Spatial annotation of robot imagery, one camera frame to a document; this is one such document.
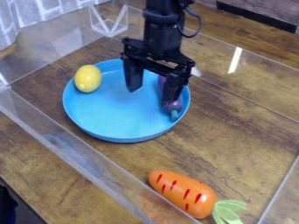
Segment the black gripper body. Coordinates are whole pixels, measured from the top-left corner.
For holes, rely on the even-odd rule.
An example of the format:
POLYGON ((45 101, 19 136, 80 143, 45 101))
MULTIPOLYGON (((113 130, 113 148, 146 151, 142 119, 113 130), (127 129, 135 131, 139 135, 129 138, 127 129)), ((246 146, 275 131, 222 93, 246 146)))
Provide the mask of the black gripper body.
POLYGON ((144 70, 188 83, 195 61, 182 53, 184 13, 182 10, 146 8, 144 38, 123 38, 121 60, 131 59, 144 70))

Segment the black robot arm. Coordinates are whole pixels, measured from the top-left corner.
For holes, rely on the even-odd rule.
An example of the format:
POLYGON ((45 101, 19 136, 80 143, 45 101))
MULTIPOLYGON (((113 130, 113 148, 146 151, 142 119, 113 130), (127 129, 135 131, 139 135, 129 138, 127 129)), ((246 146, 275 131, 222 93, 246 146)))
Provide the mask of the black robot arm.
POLYGON ((184 12, 192 3, 194 0, 146 0, 144 39, 121 39, 125 87, 133 92, 143 86, 146 69, 162 75, 163 105, 178 100, 195 67, 195 61, 180 50, 186 37, 184 12))

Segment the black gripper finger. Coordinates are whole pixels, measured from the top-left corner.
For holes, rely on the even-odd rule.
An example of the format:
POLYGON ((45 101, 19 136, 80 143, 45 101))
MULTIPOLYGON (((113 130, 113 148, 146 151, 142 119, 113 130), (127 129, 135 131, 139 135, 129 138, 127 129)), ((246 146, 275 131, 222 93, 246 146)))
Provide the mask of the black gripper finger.
POLYGON ((162 104, 164 105, 176 101, 178 99, 182 99, 183 91, 187 89, 188 86, 182 84, 176 78, 166 78, 166 83, 163 84, 162 104))
POLYGON ((125 87, 135 92, 143 86, 144 69, 131 60, 124 59, 125 87))

